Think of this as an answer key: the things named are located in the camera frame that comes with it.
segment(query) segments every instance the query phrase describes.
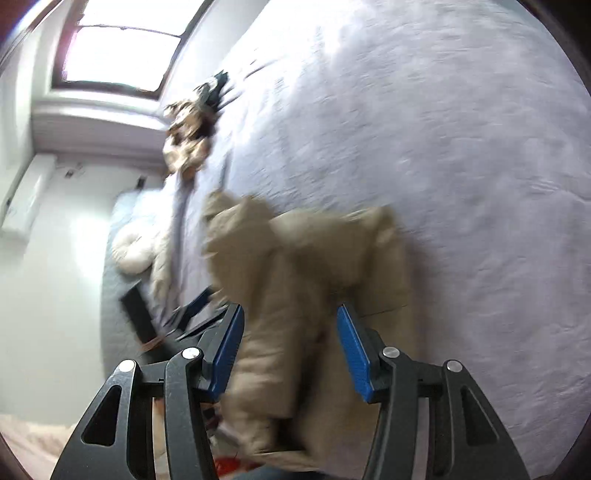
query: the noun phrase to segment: gray blanket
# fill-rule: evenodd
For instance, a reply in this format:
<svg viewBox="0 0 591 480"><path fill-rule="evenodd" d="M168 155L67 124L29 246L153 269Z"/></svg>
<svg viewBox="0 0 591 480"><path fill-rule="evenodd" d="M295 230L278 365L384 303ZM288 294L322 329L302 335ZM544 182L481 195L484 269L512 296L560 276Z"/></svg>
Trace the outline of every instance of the gray blanket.
<svg viewBox="0 0 591 480"><path fill-rule="evenodd" d="M278 212L390 205L424 358L461 360L549 473L591 409L591 99L551 35L509 0L272 0L223 67L183 300L209 282L213 188ZM347 448L328 471L351 475Z"/></svg>

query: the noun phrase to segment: beige cloth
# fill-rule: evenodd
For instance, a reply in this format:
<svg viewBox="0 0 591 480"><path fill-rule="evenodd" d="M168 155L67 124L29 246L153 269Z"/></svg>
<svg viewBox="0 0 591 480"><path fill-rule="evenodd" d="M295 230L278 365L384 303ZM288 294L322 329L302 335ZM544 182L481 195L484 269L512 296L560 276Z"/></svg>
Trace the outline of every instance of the beige cloth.
<svg viewBox="0 0 591 480"><path fill-rule="evenodd" d="M225 421L253 460L319 469L342 438L371 438L378 414L353 389L336 329L340 302L351 301L386 344L415 354L391 212L275 216L261 199L216 192L204 216L214 286L246 313L222 397Z"/></svg>
<svg viewBox="0 0 591 480"><path fill-rule="evenodd" d="M0 415L0 432L33 480L49 480L76 425L42 425Z"/></svg>

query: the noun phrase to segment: crumpled fabric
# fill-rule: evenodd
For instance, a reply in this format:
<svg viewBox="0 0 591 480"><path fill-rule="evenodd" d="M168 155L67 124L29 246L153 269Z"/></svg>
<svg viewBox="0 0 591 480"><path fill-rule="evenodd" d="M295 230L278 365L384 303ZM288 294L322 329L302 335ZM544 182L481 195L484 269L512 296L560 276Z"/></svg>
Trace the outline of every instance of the crumpled fabric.
<svg viewBox="0 0 591 480"><path fill-rule="evenodd" d="M209 156L220 91L227 81L228 74L219 72L189 98L171 103L164 111L164 116L173 119L164 142L164 159L170 173L179 171L183 180L192 180Z"/></svg>
<svg viewBox="0 0 591 480"><path fill-rule="evenodd" d="M43 425L0 415L0 432L33 480L50 480L76 425Z"/></svg>
<svg viewBox="0 0 591 480"><path fill-rule="evenodd" d="M337 439L359 438L362 472L378 408L355 393L336 309L350 301L387 345L416 354L392 212L275 216L262 199L214 192L203 217L213 286L246 317L221 400L224 420L254 461L292 471L316 470Z"/></svg>

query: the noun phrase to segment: red object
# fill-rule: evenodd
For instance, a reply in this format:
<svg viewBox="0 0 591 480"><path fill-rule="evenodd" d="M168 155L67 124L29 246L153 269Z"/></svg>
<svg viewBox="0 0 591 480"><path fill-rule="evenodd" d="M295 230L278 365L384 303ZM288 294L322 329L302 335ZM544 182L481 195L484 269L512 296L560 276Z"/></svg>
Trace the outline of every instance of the red object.
<svg viewBox="0 0 591 480"><path fill-rule="evenodd" d="M224 476L240 468L240 460L232 457L218 457L214 459L217 476Z"/></svg>

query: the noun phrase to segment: air conditioner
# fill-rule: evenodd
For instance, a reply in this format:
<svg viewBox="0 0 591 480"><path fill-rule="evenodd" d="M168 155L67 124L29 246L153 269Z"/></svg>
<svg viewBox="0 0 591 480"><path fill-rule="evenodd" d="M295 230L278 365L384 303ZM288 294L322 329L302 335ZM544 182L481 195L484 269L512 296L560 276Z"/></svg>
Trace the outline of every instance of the air conditioner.
<svg viewBox="0 0 591 480"><path fill-rule="evenodd" d="M24 241L29 240L41 197L56 169L56 161L55 155L35 155L8 206L6 218L2 224L3 235L14 236Z"/></svg>

